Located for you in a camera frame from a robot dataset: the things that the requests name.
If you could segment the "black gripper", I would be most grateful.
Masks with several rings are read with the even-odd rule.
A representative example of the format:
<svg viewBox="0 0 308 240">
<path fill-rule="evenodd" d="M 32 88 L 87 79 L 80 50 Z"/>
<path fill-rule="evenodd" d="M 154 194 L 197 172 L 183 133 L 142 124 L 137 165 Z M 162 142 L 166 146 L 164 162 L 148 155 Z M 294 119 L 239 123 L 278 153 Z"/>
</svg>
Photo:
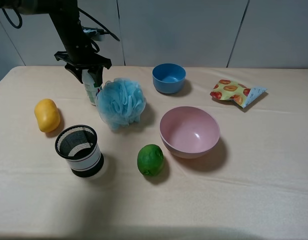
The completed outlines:
<svg viewBox="0 0 308 240">
<path fill-rule="evenodd" d="M 103 69 L 109 69 L 112 62 L 109 58 L 96 53 L 91 43 L 83 45 L 65 45 L 65 51 L 58 51 L 54 54 L 57 61 L 64 61 L 64 68 L 73 74 L 82 84 L 82 69 L 90 68 L 87 72 L 93 80 L 95 88 L 103 84 Z"/>
</svg>

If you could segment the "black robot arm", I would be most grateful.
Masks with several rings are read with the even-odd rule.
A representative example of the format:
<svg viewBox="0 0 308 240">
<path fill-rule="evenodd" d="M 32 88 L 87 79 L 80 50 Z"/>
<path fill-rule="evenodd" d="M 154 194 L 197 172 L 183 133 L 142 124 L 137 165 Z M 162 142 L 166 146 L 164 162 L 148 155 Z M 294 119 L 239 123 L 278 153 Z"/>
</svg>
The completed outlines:
<svg viewBox="0 0 308 240">
<path fill-rule="evenodd" d="M 98 47 L 93 48 L 95 44 L 92 37 L 84 33 L 80 13 L 99 24 L 104 29 L 104 34 L 111 35 L 117 41 L 120 39 L 94 17 L 80 9 L 76 0 L 0 0 L 0 9 L 16 29 L 23 25 L 21 15 L 48 14 L 65 48 L 65 51 L 58 51 L 54 55 L 55 59 L 64 61 L 65 69 L 80 83 L 83 82 L 83 71 L 87 70 L 94 81 L 93 86 L 102 85 L 103 69 L 109 69 L 112 62 L 109 58 L 98 55 Z"/>
</svg>

